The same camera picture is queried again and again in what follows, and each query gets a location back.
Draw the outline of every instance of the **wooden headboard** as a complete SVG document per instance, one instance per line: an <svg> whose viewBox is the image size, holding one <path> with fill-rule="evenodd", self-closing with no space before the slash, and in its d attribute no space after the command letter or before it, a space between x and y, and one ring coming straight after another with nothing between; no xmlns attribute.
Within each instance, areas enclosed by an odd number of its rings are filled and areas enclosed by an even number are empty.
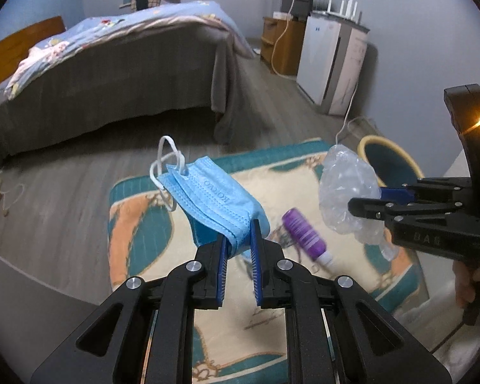
<svg viewBox="0 0 480 384"><path fill-rule="evenodd" d="M16 71L32 46L64 31L62 18L57 16L32 24L0 40L0 82Z"/></svg>

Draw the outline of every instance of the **wooden cabinet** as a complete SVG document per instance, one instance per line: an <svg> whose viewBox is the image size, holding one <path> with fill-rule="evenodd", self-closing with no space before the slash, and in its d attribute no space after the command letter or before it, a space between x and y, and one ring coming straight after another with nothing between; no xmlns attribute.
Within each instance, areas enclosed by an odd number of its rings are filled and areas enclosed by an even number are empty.
<svg viewBox="0 0 480 384"><path fill-rule="evenodd" d="M261 59L272 70L271 59L276 40L286 28L286 20L264 17L263 35L261 36ZM297 75L299 70L300 53L304 42L306 24L290 20L288 30L279 40L274 54L274 68L282 75Z"/></svg>

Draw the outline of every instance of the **patterned rug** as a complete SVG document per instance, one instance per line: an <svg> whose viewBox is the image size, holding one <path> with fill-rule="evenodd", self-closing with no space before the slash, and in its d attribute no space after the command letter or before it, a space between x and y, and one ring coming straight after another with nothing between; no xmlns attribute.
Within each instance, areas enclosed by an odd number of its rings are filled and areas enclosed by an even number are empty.
<svg viewBox="0 0 480 384"><path fill-rule="evenodd" d="M379 247L357 242L325 226L318 208L321 165L329 145L321 140L252 151L215 159L260 203L270 221L270 239L284 255L317 276L348 274L385 309L416 306L421 268L410 251L400 249L386 261ZM311 261L285 232L281 218L296 207L328 244L333 268ZM146 281L166 276L192 260L196 247L188 220L180 207L167 212L148 176L117 183L110 192L108 224L110 281L117 288L130 276ZM193 337L194 382L206 384L283 384L287 382L284 310L256 307L251 267L242 256L228 262L226 296L218 311L196 311Z"/></svg>

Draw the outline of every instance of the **silver screw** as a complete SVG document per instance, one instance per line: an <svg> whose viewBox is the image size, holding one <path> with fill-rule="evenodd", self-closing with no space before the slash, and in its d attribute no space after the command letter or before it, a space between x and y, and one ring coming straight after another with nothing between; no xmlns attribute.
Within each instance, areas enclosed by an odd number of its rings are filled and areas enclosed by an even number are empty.
<svg viewBox="0 0 480 384"><path fill-rule="evenodd" d="M142 284L142 280L139 279L138 277L130 277L127 281L126 281L126 287L128 287L128 289L137 289L137 287L139 287L140 285Z"/></svg>
<svg viewBox="0 0 480 384"><path fill-rule="evenodd" d="M348 276L341 276L339 279L338 279L338 284L341 286L341 287L344 287L346 289L348 289L349 287L352 287L353 284L354 284L354 281L348 277Z"/></svg>
<svg viewBox="0 0 480 384"><path fill-rule="evenodd" d="M188 271L199 271L202 266L199 261L189 261L185 267Z"/></svg>
<svg viewBox="0 0 480 384"><path fill-rule="evenodd" d="M281 270L289 270L293 267L293 263L290 260L279 260L277 262L277 266Z"/></svg>

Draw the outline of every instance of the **human hand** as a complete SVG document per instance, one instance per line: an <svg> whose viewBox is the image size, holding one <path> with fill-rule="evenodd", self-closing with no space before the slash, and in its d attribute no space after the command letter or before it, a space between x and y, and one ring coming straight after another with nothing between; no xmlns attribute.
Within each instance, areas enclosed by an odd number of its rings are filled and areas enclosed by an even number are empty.
<svg viewBox="0 0 480 384"><path fill-rule="evenodd" d="M473 283L480 282L480 267L473 271L461 261L454 261L453 273L455 273L455 301L458 306L464 308L475 299Z"/></svg>

